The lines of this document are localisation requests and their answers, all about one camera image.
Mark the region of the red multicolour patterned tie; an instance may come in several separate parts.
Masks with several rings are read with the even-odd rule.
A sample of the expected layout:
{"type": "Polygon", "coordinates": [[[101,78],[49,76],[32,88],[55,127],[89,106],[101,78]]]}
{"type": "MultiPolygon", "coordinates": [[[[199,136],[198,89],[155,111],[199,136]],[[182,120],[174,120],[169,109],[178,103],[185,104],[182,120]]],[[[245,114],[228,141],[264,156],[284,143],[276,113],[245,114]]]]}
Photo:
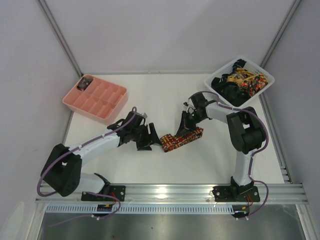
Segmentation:
{"type": "Polygon", "coordinates": [[[162,143],[162,150],[165,153],[176,150],[184,145],[194,142],[203,136],[203,128],[197,127],[192,133],[187,133],[182,136],[173,136],[171,134],[166,134],[160,138],[162,143]]]}

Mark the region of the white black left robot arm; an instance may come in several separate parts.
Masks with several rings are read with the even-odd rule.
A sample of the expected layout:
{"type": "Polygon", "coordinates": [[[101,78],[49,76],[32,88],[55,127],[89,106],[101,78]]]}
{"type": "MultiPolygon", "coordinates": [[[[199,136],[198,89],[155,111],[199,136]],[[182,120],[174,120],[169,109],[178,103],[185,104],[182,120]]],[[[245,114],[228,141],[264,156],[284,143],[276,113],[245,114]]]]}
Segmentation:
{"type": "Polygon", "coordinates": [[[106,127],[96,137],[74,146],[62,143],[53,147],[36,187],[40,197],[59,194],[67,197],[73,192],[106,194],[110,182],[99,173],[83,173],[85,164],[106,152],[134,142],[138,151],[150,151],[152,145],[161,146],[153,123],[146,123],[146,115],[137,113],[136,107],[106,127]]]}

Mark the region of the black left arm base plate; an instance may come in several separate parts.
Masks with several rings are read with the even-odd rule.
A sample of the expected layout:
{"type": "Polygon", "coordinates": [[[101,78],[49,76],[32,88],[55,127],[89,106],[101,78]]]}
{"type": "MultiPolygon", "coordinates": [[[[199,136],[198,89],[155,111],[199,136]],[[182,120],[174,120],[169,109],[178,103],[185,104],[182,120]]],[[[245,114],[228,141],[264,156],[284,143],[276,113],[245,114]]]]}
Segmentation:
{"type": "Polygon", "coordinates": [[[102,188],[98,193],[91,194],[89,192],[83,192],[81,200],[84,202],[112,202],[113,198],[105,197],[112,196],[117,198],[120,202],[125,200],[126,186],[125,185],[113,185],[109,184],[102,188]]]}

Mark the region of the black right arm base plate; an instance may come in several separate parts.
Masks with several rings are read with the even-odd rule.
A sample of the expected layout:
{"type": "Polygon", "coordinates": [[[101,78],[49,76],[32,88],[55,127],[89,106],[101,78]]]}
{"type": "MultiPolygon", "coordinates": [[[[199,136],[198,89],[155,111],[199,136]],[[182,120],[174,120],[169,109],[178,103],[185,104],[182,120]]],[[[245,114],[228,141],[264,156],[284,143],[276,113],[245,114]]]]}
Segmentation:
{"type": "Polygon", "coordinates": [[[212,194],[216,202],[240,202],[253,201],[260,202],[258,188],[254,185],[249,187],[236,187],[235,185],[217,185],[212,189],[212,194]]]}

